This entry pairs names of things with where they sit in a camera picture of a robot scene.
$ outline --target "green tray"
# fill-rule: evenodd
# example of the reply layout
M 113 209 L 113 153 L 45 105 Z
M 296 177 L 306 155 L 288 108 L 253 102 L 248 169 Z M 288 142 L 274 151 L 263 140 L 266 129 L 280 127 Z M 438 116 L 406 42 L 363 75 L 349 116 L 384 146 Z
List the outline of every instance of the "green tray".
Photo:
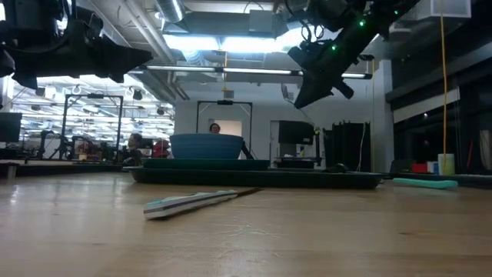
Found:
M 267 170 L 268 160 L 231 159 L 142 159 L 145 169 Z

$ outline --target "ceiling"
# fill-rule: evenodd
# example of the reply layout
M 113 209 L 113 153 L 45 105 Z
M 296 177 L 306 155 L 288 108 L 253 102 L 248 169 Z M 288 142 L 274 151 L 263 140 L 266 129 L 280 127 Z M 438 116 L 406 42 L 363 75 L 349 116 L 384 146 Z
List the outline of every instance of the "ceiling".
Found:
M 104 34 L 119 45 L 152 52 L 155 58 L 149 65 L 300 69 L 286 51 L 302 41 L 301 29 L 297 22 L 289 19 L 290 15 L 283 5 L 272 0 L 169 0 L 168 3 L 183 5 L 186 12 L 180 22 L 163 24 L 155 1 L 77 0 L 77 4 L 96 12 L 105 23 Z M 301 8 L 306 3 L 304 0 L 291 1 L 294 7 Z M 439 18 L 436 1 L 439 0 L 421 0 L 414 10 L 391 27 L 389 42 L 383 42 L 377 36 L 364 53 L 379 59 L 404 57 L 410 49 L 415 50 L 438 39 L 435 34 Z M 470 0 L 446 1 L 447 31 L 452 31 L 469 18 L 469 3 Z M 336 35 L 325 30 L 323 38 L 334 38 Z M 227 54 L 217 52 L 218 49 L 227 50 Z M 347 72 L 371 73 L 369 68 L 367 63 L 361 62 Z M 174 110 L 170 104 L 223 99 L 225 81 L 226 88 L 234 91 L 234 100 L 269 105 L 284 103 L 281 83 L 287 84 L 288 91 L 295 95 L 302 82 L 300 77 L 242 73 L 222 75 L 151 70 L 130 73 L 125 76 L 123 84 L 94 76 L 82 76 L 80 79 L 40 78 L 40 86 L 45 86 L 49 95 L 39 97 L 34 91 L 16 86 L 12 94 L 22 94 L 22 97 L 14 100 L 13 109 L 27 115 L 24 126 L 33 132 L 39 132 L 39 126 L 50 126 L 58 132 L 61 131 L 59 116 L 63 113 L 61 105 L 66 94 L 80 89 L 81 94 L 120 95 L 125 98 L 124 136 L 141 132 L 152 138 L 167 138 L 174 130 Z M 366 97 L 367 80 L 347 80 L 347 83 L 355 90 L 355 98 Z M 135 89 L 142 91 L 141 101 L 134 101 L 132 95 Z M 327 101 L 334 98 L 343 96 L 335 93 Z M 34 111 L 33 105 L 40 109 Z M 157 115 L 157 107 L 161 105 L 166 108 L 166 113 Z M 98 112 L 88 111 L 89 106 L 95 107 Z M 70 132 L 73 134 L 82 132 L 95 139 L 115 140 L 115 124 L 106 123 L 117 118 L 118 110 L 109 98 L 81 98 L 68 114 L 69 123 L 73 125 Z
M 434 32 L 438 29 L 439 14 L 436 1 L 438 0 L 422 0 L 414 10 L 391 27 L 389 42 L 384 42 L 377 36 L 364 53 L 377 58 L 404 57 L 411 49 L 424 47 L 431 40 L 438 39 Z M 306 3 L 302 0 L 291 2 L 294 7 L 301 8 Z M 298 23 L 289 20 L 290 15 L 284 6 L 275 4 L 272 0 L 177 0 L 176 3 L 181 3 L 186 12 L 184 19 L 175 24 L 162 23 L 155 0 L 80 0 L 78 3 L 92 8 L 105 20 L 105 33 L 116 42 L 153 52 L 153 65 L 175 62 L 178 65 L 204 66 L 225 65 L 227 62 L 228 66 L 239 68 L 299 69 L 286 51 L 302 41 L 301 29 Z M 456 28 L 469 18 L 469 3 L 470 0 L 446 2 L 444 12 L 448 30 Z M 235 45 L 228 43 L 233 38 L 245 37 L 245 32 L 248 32 L 249 40 Z M 425 35 L 429 35 L 429 39 L 418 39 Z M 325 30 L 323 38 L 335 36 L 336 34 Z M 216 48 L 228 50 L 227 61 L 223 54 L 218 55 L 211 51 Z M 370 66 L 362 62 L 350 67 L 348 72 L 370 73 L 368 68 Z M 149 91 L 156 98 L 162 99 L 164 95 L 169 102 L 186 101 L 188 98 L 222 98 L 220 91 L 223 87 L 223 75 L 145 72 L 137 77 L 148 85 Z M 278 87 L 283 82 L 293 84 L 292 89 L 296 92 L 301 84 L 300 78 L 276 75 L 236 74 L 229 75 L 227 81 L 234 83 L 228 85 L 235 91 L 234 96 L 245 101 L 274 102 L 274 98 L 265 97 L 265 88 Z

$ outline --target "monitor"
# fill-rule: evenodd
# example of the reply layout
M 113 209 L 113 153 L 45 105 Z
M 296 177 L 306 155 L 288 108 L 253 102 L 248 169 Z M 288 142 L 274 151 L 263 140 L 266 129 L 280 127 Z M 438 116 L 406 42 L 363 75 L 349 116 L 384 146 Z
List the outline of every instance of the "monitor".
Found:
M 22 113 L 0 112 L 0 142 L 18 142 Z
M 314 126 L 307 122 L 279 121 L 278 143 L 313 145 Z

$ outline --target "metal pole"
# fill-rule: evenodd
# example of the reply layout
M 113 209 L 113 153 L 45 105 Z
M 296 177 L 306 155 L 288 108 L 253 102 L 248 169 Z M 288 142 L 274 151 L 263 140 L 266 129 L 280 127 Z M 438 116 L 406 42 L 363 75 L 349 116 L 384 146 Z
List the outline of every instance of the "metal pole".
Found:
M 120 112 L 118 115 L 118 137 L 116 138 L 116 157 L 114 164 L 118 163 L 119 149 L 120 149 L 120 134 L 121 134 L 121 117 L 123 116 L 123 96 L 116 96 L 120 99 Z
M 67 125 L 67 111 L 68 111 L 68 99 L 71 97 L 71 95 L 65 95 L 65 106 L 63 107 L 63 123 L 61 124 L 61 138 L 60 138 L 60 146 L 62 146 L 63 138 L 65 137 L 65 127 Z M 63 158 L 63 153 L 60 151 L 60 156 L 58 157 L 59 160 L 62 160 Z
M 250 115 L 249 115 L 249 149 L 253 151 L 253 142 L 251 141 L 251 133 L 253 132 L 253 103 L 249 103 L 251 107 Z
M 196 127 L 196 130 L 195 132 L 198 134 L 198 118 L 200 117 L 200 104 L 202 103 L 202 101 L 198 101 L 197 102 L 197 127 Z
M 316 164 L 317 166 L 321 166 L 321 157 L 320 157 L 320 131 L 314 131 L 314 141 L 316 142 Z

